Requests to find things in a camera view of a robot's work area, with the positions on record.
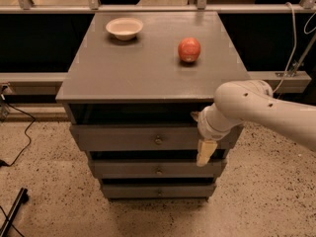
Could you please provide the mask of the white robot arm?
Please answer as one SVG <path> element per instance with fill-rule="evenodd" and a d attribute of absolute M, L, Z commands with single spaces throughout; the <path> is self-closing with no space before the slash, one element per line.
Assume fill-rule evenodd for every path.
<path fill-rule="evenodd" d="M 220 85 L 214 102 L 192 112 L 200 139 L 197 165 L 205 166 L 217 142 L 244 121 L 263 125 L 294 142 L 316 151 L 316 107 L 278 100 L 262 80 L 231 81 Z"/>

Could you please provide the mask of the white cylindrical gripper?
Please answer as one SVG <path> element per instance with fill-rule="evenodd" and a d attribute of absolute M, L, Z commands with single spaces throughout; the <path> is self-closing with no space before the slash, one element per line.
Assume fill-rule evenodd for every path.
<path fill-rule="evenodd" d="M 216 104 L 205 107 L 201 112 L 191 112 L 191 116 L 197 120 L 197 129 L 203 138 L 197 144 L 197 165 L 203 167 L 215 152 L 216 141 L 229 134 L 231 129 L 241 124 L 242 121 L 238 118 L 227 118 Z"/>

